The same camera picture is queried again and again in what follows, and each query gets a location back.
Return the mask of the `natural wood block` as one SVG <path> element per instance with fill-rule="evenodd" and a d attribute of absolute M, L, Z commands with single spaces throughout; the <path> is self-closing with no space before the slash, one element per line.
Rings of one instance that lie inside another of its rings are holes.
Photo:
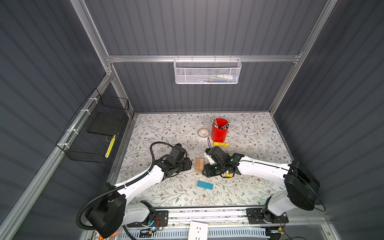
<path fill-rule="evenodd" d="M 196 166 L 195 166 L 195 169 L 196 169 L 196 172 L 201 172 L 201 159 L 200 158 L 196 158 L 196 162 L 195 162 Z"/>
<path fill-rule="evenodd" d="M 204 163 L 205 163 L 205 160 L 203 158 L 199 158 L 199 171 L 202 172 L 203 169 L 204 169 Z"/>

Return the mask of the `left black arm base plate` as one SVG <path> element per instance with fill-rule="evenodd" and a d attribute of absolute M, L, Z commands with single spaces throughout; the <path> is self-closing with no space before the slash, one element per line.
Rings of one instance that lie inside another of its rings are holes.
<path fill-rule="evenodd" d="M 130 223 L 127 227 L 166 227 L 168 225 L 168 217 L 169 211 L 152 211 L 143 222 Z"/>

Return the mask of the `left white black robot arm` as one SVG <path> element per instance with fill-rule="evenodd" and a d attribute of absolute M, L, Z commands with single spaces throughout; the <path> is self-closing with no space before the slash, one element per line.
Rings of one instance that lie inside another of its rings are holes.
<path fill-rule="evenodd" d="M 102 238 L 108 238 L 120 227 L 138 223 L 151 226 L 156 210 L 147 201 L 133 205 L 131 201 L 149 187 L 177 176 L 192 168 L 188 152 L 181 144 L 171 146 L 171 152 L 156 159 L 150 149 L 152 163 L 138 176 L 115 185 L 85 204 L 76 217 L 83 230 L 96 230 Z"/>

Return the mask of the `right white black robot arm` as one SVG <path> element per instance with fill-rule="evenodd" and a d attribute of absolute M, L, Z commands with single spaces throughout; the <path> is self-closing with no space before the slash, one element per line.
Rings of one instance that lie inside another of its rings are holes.
<path fill-rule="evenodd" d="M 210 178 L 225 174 L 253 176 L 285 186 L 285 189 L 267 198 L 260 218 L 273 222 L 287 211 L 299 208 L 306 211 L 315 209 L 320 182 L 299 161 L 290 164 L 276 164 L 252 159 L 243 154 L 230 156 L 220 147 L 205 150 L 208 164 L 203 175 Z"/>

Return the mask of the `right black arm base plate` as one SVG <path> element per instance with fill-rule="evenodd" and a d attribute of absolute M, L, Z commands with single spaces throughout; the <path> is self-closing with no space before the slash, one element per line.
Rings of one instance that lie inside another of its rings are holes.
<path fill-rule="evenodd" d="M 246 215 L 250 224 L 287 224 L 289 219 L 286 213 L 276 216 L 264 208 L 248 208 Z"/>

